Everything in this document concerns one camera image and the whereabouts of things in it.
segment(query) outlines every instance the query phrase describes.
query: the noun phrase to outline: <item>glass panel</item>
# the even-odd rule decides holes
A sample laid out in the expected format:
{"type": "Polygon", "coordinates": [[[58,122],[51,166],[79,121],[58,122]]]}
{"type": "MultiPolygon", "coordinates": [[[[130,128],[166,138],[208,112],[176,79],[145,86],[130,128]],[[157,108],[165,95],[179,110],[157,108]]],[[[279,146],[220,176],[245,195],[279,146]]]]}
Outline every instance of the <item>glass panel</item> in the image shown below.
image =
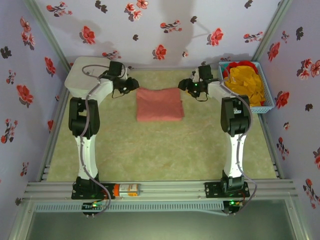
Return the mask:
{"type": "Polygon", "coordinates": [[[204,212],[34,213],[29,240],[294,240],[282,200],[253,201],[236,216],[204,212]]]}

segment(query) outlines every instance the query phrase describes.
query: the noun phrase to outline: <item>red flower print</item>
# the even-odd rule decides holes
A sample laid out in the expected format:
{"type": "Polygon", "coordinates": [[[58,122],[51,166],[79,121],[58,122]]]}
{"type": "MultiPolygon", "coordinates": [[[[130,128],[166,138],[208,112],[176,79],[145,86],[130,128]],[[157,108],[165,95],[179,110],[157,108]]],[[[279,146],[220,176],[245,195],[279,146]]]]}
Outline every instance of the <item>red flower print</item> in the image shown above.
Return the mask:
{"type": "Polygon", "coordinates": [[[307,80],[308,76],[310,76],[308,70],[303,70],[303,72],[299,75],[301,80],[307,80]]]}
{"type": "Polygon", "coordinates": [[[312,181],[309,178],[307,178],[305,181],[309,186],[312,186],[312,181]]]}
{"type": "Polygon", "coordinates": [[[48,121],[49,133],[51,132],[53,125],[54,125],[54,121],[53,120],[48,121]]]}
{"type": "Polygon", "coordinates": [[[32,33],[30,33],[30,35],[29,35],[29,42],[32,46],[34,46],[36,44],[35,37],[32,35],[32,33]]]}
{"type": "Polygon", "coordinates": [[[28,33],[31,31],[31,27],[29,25],[28,21],[25,21],[25,19],[23,17],[20,18],[20,24],[23,27],[23,30],[28,33]]]}
{"type": "Polygon", "coordinates": [[[306,69],[308,69],[311,64],[312,64],[312,61],[311,61],[310,58],[308,58],[308,59],[306,59],[306,60],[304,61],[304,67],[305,67],[306,69]]]}
{"type": "Polygon", "coordinates": [[[320,170],[320,155],[315,157],[314,163],[317,165],[318,169],[320,170]]]}
{"type": "Polygon", "coordinates": [[[148,6],[148,2],[145,0],[138,0],[138,2],[136,3],[137,7],[140,9],[147,9],[148,6]]]}
{"type": "Polygon", "coordinates": [[[278,109],[288,104],[289,95],[289,92],[284,92],[278,96],[275,102],[278,109]]]}
{"type": "Polygon", "coordinates": [[[18,95],[20,99],[27,104],[27,107],[29,104],[33,102],[34,96],[30,94],[29,89],[25,85],[17,85],[16,89],[18,91],[18,95]]]}
{"type": "Polygon", "coordinates": [[[224,36],[220,27],[218,27],[210,36],[210,41],[212,46],[219,46],[219,41],[224,36]]]}
{"type": "Polygon", "coordinates": [[[314,78],[320,74],[320,60],[316,61],[315,64],[311,66],[311,76],[314,78]]]}
{"type": "Polygon", "coordinates": [[[142,13],[140,10],[134,11],[133,12],[133,19],[134,20],[139,20],[139,18],[142,16],[142,13]]]}
{"type": "Polygon", "coordinates": [[[95,32],[91,31],[91,29],[87,26],[84,26],[82,29],[82,36],[86,43],[95,44],[95,32]]]}
{"type": "Polygon", "coordinates": [[[56,73],[56,68],[54,67],[54,63],[52,62],[51,58],[49,57],[44,57],[44,61],[45,61],[45,66],[46,66],[46,70],[47,72],[53,76],[56,73]]]}
{"type": "Polygon", "coordinates": [[[22,41],[27,42],[28,41],[28,35],[25,33],[25,31],[23,31],[21,33],[21,37],[22,37],[22,41]]]}
{"type": "Polygon", "coordinates": [[[270,51],[268,51],[268,53],[267,53],[270,62],[278,55],[279,48],[280,48],[280,42],[277,42],[276,44],[273,43],[270,46],[270,51]]]}
{"type": "Polygon", "coordinates": [[[133,3],[128,3],[125,7],[129,12],[133,12],[135,10],[133,3]]]}
{"type": "Polygon", "coordinates": [[[158,60],[164,60],[165,59],[165,55],[167,54],[167,49],[165,49],[165,47],[160,44],[155,50],[154,50],[154,59],[158,59],[158,60]]]}

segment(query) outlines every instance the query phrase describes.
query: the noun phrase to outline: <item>gray cable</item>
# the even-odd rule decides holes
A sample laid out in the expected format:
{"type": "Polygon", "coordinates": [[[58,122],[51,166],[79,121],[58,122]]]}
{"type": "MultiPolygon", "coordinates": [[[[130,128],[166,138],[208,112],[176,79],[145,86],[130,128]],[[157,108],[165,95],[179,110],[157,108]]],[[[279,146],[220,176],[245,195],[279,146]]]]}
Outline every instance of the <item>gray cable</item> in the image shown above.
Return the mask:
{"type": "Polygon", "coordinates": [[[256,195],[257,188],[258,188],[258,184],[257,184],[253,179],[251,179],[250,177],[248,177],[248,176],[244,173],[244,171],[241,169],[241,167],[240,167],[240,162],[239,162],[240,141],[241,141],[241,139],[242,139],[245,135],[247,135],[247,133],[248,133],[249,130],[251,129],[251,125],[252,125],[252,123],[253,123],[253,115],[252,115],[250,106],[246,103],[246,101],[245,101],[242,97],[240,97],[237,93],[231,91],[229,88],[227,88],[227,87],[223,84],[224,82],[226,82],[226,81],[228,81],[228,80],[230,79],[229,71],[227,70],[226,72],[227,72],[227,74],[228,74],[228,78],[227,78],[226,80],[222,79],[222,80],[220,81],[220,87],[222,87],[225,91],[227,91],[228,93],[230,93],[232,96],[234,96],[234,97],[236,97],[237,99],[239,99],[239,100],[245,105],[245,107],[248,109],[249,114],[250,114],[250,124],[249,124],[249,127],[248,127],[248,129],[247,129],[243,134],[241,134],[241,135],[239,136],[239,138],[238,138],[238,140],[237,140],[237,141],[238,141],[238,144],[237,144],[237,146],[236,146],[236,164],[237,164],[238,169],[239,169],[239,171],[241,172],[241,174],[242,174],[243,176],[245,176],[247,179],[249,179],[249,180],[254,184],[254,190],[253,190],[253,193],[251,194],[250,198],[249,198],[248,201],[246,202],[246,204],[244,204],[243,207],[237,212],[237,213],[239,213],[239,212],[241,212],[241,211],[248,205],[248,203],[249,203],[249,202],[252,200],[252,198],[256,195]]]}
{"type": "Polygon", "coordinates": [[[98,84],[91,89],[91,91],[89,91],[89,93],[87,94],[87,96],[85,97],[85,108],[86,108],[86,122],[85,122],[85,127],[84,127],[84,130],[83,132],[80,134],[80,161],[81,161],[81,164],[82,164],[82,167],[83,167],[83,170],[84,172],[87,174],[87,176],[95,183],[97,184],[98,186],[100,186],[107,194],[108,196],[108,201],[106,201],[106,204],[105,204],[105,207],[102,209],[102,211],[96,213],[95,215],[99,215],[101,213],[103,213],[106,209],[109,208],[110,204],[111,204],[111,195],[110,195],[110,192],[108,191],[108,189],[103,186],[100,182],[98,182],[97,180],[95,180],[91,175],[90,173],[88,172],[87,168],[86,168],[86,165],[85,165],[85,161],[84,161],[84,156],[83,156],[83,147],[84,147],[84,142],[83,142],[83,136],[85,135],[87,129],[88,129],[88,126],[89,126],[89,122],[90,122],[90,110],[89,110],[89,104],[88,104],[88,100],[89,100],[89,97],[91,97],[92,93],[101,85],[101,77],[102,75],[100,76],[94,76],[94,75],[90,75],[89,73],[85,72],[84,69],[85,68],[88,68],[88,67],[103,67],[103,68],[109,68],[108,66],[104,66],[104,65],[98,65],[98,64],[91,64],[91,65],[86,65],[84,66],[81,70],[82,70],[82,73],[89,76],[89,77],[92,77],[92,78],[95,78],[98,80],[98,84]]]}

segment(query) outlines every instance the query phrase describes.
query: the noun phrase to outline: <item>red cloth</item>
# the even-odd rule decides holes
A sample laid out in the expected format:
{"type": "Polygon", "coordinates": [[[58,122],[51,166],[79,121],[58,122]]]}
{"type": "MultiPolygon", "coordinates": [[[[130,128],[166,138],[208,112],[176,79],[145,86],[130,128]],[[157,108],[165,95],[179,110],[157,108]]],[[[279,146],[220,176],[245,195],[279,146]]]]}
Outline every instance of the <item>red cloth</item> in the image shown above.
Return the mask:
{"type": "Polygon", "coordinates": [[[222,76],[223,78],[226,78],[228,77],[228,73],[227,71],[229,72],[230,74],[230,69],[232,68],[236,68],[238,66],[249,66],[249,67],[252,67],[253,70],[255,71],[255,74],[258,74],[258,69],[256,67],[256,65],[250,61],[240,61],[240,62],[231,62],[229,63],[229,65],[224,69],[223,73],[222,73],[222,76]]]}
{"type": "Polygon", "coordinates": [[[184,114],[180,89],[149,90],[138,88],[136,92],[138,122],[181,121],[184,114]]]}

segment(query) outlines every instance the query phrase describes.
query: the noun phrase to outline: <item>vent grille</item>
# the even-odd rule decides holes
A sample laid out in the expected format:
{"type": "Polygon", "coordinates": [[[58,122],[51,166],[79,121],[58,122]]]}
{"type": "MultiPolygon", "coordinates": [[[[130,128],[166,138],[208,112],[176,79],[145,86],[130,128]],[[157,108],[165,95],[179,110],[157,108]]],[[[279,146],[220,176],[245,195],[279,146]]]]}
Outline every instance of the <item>vent grille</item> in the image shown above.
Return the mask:
{"type": "MultiPolygon", "coordinates": [[[[95,210],[85,210],[86,206],[81,202],[75,203],[38,203],[35,211],[38,213],[63,213],[63,212],[99,212],[101,207],[95,210]]],[[[182,211],[218,211],[223,210],[222,201],[209,202],[112,202],[108,212],[182,212],[182,211]]]]}

